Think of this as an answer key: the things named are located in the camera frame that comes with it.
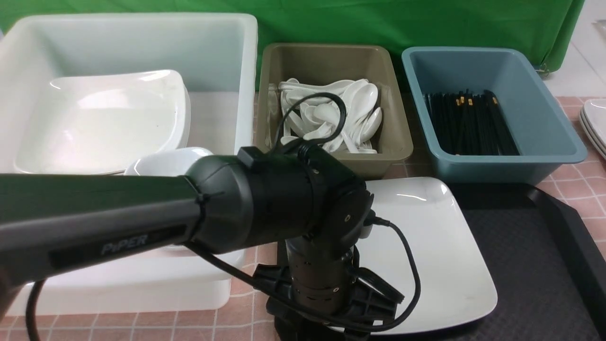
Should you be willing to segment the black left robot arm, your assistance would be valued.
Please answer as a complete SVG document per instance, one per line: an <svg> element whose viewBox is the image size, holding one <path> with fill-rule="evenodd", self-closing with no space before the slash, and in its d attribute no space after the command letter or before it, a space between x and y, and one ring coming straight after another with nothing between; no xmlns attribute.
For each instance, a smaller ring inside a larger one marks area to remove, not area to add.
<svg viewBox="0 0 606 341"><path fill-rule="evenodd" d="M177 177L1 176L1 315L33 283L182 244L305 319L365 339L401 324L403 295L358 265L365 181L311 142L211 155Z"/></svg>

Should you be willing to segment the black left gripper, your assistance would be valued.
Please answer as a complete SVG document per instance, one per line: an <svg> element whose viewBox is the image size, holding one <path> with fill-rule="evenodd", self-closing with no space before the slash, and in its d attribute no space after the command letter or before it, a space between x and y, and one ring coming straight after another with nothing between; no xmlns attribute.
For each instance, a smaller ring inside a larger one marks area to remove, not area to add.
<svg viewBox="0 0 606 341"><path fill-rule="evenodd" d="M376 322L383 330L402 322L403 295L359 266L357 248L329 255L299 237L286 240L285 251L287 265L259 265L253 274L280 340L366 341Z"/></svg>

